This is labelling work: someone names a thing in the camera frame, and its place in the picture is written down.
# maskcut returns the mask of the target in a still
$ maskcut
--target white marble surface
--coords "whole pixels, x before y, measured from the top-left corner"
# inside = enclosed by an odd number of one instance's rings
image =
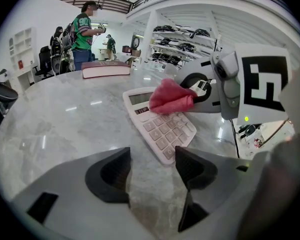
[[[75,71],[32,85],[0,126],[3,196],[10,201],[60,163],[130,147],[132,175],[127,191],[131,212],[158,239],[177,234],[187,190],[176,168],[163,167],[156,159],[130,120],[122,98],[127,90],[157,86],[165,77],[160,72],[132,69],[127,76],[83,79],[82,72]],[[229,121],[222,122],[220,114],[186,116],[197,128],[190,148],[236,157]]]

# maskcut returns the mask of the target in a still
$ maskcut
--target calculator display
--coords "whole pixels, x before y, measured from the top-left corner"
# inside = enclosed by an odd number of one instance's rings
[[[139,103],[143,102],[148,102],[150,99],[150,96],[153,94],[153,92],[148,92],[148,93],[142,93],[142,94],[137,94],[137,95],[131,95],[129,96],[131,104],[136,105]]]

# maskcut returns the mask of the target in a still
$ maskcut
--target calculator button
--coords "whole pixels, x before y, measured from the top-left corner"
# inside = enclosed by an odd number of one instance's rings
[[[151,118],[155,118],[158,114],[157,114],[157,113],[150,112],[149,115],[150,115]]]
[[[179,136],[180,134],[182,134],[182,131],[179,129],[179,127],[176,127],[172,130],[174,132],[175,135]]]
[[[187,135],[185,134],[181,134],[180,137],[179,137],[179,140],[182,142],[182,143],[185,143],[187,141],[188,137]]]
[[[184,126],[182,127],[182,131],[187,135],[188,137],[191,135],[191,131],[189,130],[188,127]]]
[[[176,148],[176,146],[182,146],[182,143],[180,142],[180,140],[175,140],[172,144],[172,147]]]
[[[173,127],[176,126],[175,122],[170,120],[169,122],[166,122],[166,124],[172,129]]]
[[[163,134],[166,134],[167,132],[170,131],[170,129],[168,128],[168,126],[166,124],[159,126],[159,129]]]
[[[166,146],[168,146],[168,141],[165,138],[161,138],[156,142],[156,145],[160,150],[163,150]]]
[[[174,133],[171,131],[169,132],[166,136],[166,139],[171,143],[174,141],[174,139],[176,138],[176,135],[174,135]]]
[[[180,117],[174,116],[174,117],[172,118],[172,120],[173,120],[173,121],[180,121]]]
[[[191,123],[187,123],[186,126],[189,128],[191,132],[194,132],[196,129]]]
[[[162,116],[163,120],[166,122],[170,119],[170,117],[168,115],[163,115]]]
[[[153,122],[146,122],[143,124],[144,128],[146,129],[147,132],[150,132],[154,128],[156,128],[155,124]]]
[[[164,123],[164,121],[162,120],[161,117],[158,117],[156,119],[153,120],[156,126],[160,126]]]
[[[165,155],[166,159],[170,159],[174,156],[175,150],[171,146],[168,146],[165,151],[163,151],[163,154]]]
[[[139,120],[141,122],[146,122],[149,120],[149,114],[142,114],[142,115],[139,115]]]
[[[154,129],[149,134],[154,141],[156,141],[162,136],[161,132],[158,129]]]

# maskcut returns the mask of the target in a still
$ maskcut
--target green jersey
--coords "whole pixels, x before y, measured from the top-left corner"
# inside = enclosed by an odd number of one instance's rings
[[[71,49],[91,50],[92,36],[83,36],[82,33],[91,30],[91,20],[86,13],[79,14],[73,21],[74,32],[76,34],[75,43]]]

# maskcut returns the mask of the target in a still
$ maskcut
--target red book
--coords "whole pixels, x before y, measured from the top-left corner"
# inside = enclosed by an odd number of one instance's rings
[[[22,63],[22,60],[18,61],[18,65],[20,70],[24,68],[24,64]]]

